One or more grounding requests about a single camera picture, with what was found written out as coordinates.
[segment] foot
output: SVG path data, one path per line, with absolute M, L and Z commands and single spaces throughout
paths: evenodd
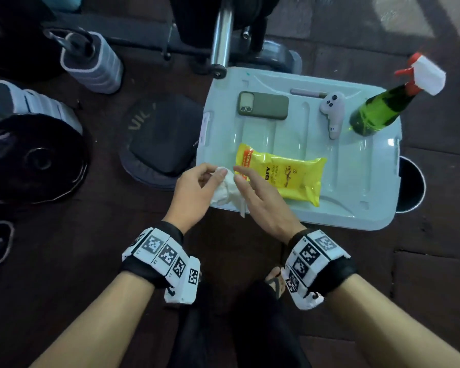
M 273 268 L 264 281 L 276 292 L 277 299 L 279 299 L 286 290 L 286 283 L 281 276 L 281 268 L 279 266 Z

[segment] leg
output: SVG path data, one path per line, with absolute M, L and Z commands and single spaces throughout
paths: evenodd
M 199 284 L 196 301 L 179 310 L 179 326 L 167 368 L 206 368 L 209 300 L 207 284 Z
M 276 269 L 268 278 L 279 275 Z M 253 283 L 235 304 L 231 322 L 239 368 L 282 366 L 306 368 L 310 363 L 284 319 L 280 291 L 264 281 Z

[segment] green spray bottle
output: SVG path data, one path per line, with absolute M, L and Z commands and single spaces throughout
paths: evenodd
M 350 118 L 351 128 L 362 136 L 375 134 L 399 117 L 414 97 L 425 90 L 432 96 L 442 91 L 446 72 L 424 55 L 416 53 L 408 60 L 409 68 L 395 72 L 408 74 L 411 80 L 401 86 L 369 98 Z

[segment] green phone case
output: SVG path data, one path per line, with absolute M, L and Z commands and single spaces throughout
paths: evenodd
M 254 96 L 253 106 L 242 107 L 241 98 L 243 93 Z M 288 116 L 289 99 L 287 96 L 276 94 L 240 92 L 237 101 L 237 112 L 242 116 L 264 117 L 266 119 L 284 120 Z

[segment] yellow plastic packaging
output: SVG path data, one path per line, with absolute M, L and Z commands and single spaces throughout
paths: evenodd
M 259 153 L 244 143 L 235 158 L 237 165 L 256 170 L 285 199 L 310 201 L 315 206 L 319 206 L 320 180 L 326 161 L 323 157 L 305 161 Z

